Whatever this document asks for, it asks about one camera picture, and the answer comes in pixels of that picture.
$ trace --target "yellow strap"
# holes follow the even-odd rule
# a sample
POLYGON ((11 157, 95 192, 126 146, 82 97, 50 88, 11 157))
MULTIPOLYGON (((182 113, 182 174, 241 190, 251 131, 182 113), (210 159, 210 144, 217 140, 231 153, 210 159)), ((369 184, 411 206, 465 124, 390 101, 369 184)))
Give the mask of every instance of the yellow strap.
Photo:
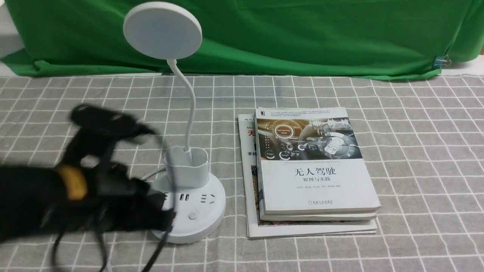
POLYGON ((61 165, 56 167, 56 170, 60 174, 62 181, 64 181, 69 200, 81 200, 87 195, 88 186, 81 169, 61 165))

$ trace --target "green backdrop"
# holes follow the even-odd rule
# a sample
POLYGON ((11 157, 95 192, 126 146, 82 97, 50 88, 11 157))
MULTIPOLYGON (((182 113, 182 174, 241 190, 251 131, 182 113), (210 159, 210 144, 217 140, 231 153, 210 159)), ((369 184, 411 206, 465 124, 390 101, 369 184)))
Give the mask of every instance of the green backdrop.
MULTIPOLYGON (((429 78, 437 56, 474 59, 484 0, 173 0, 200 21, 188 73, 429 78)), ((6 0, 25 49, 23 76, 169 71, 134 51, 124 16, 146 0, 6 0)))

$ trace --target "lamp base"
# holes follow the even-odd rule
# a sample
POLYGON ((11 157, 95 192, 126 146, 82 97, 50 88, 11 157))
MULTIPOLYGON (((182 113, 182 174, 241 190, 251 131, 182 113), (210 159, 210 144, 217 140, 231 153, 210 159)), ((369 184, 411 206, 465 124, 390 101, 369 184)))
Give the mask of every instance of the lamp base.
MULTIPOLYGON (((171 209, 172 197, 176 197, 177 210, 173 230, 168 235, 170 243, 194 243, 214 232, 225 214, 225 189, 220 180, 209 173, 208 183, 200 188, 178 188, 176 195, 170 191, 168 175, 158 177, 151 188, 166 194, 163 210, 171 209)), ((152 230, 161 238, 163 232, 152 230)))

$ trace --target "publisher logo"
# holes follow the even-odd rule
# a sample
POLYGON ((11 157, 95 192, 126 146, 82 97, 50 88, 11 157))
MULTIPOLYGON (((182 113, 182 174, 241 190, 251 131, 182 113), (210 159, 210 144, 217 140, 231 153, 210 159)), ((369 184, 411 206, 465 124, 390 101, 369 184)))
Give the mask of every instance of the publisher logo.
POLYGON ((314 200, 308 201, 307 204, 309 205, 331 205, 333 203, 332 200, 314 200))
POLYGON ((294 136, 294 129, 285 124, 276 126, 274 132, 281 139, 290 139, 294 136))

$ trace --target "grid pattern tablecloth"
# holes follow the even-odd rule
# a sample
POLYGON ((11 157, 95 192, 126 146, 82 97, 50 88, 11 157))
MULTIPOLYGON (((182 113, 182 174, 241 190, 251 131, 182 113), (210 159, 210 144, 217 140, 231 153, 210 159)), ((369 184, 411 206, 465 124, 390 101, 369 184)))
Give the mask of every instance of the grid pattern tablecloth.
MULTIPOLYGON (((344 77, 199 76, 192 145, 206 148, 222 181, 220 227, 190 245, 169 244, 153 271, 484 271, 484 79, 381 82, 344 77), (236 117, 262 107, 344 106, 382 203, 371 236, 246 238, 236 117)), ((81 102, 124 109, 182 145, 189 100, 171 76, 0 78, 2 161, 53 165, 75 131, 81 102)), ((122 144, 116 159, 142 176, 158 166, 153 142, 122 144)), ((148 232, 107 234, 113 271, 138 271, 156 245, 148 232)), ((0 272, 46 271, 52 237, 0 246, 0 272)), ((68 271, 97 271, 91 234, 60 246, 68 271)))

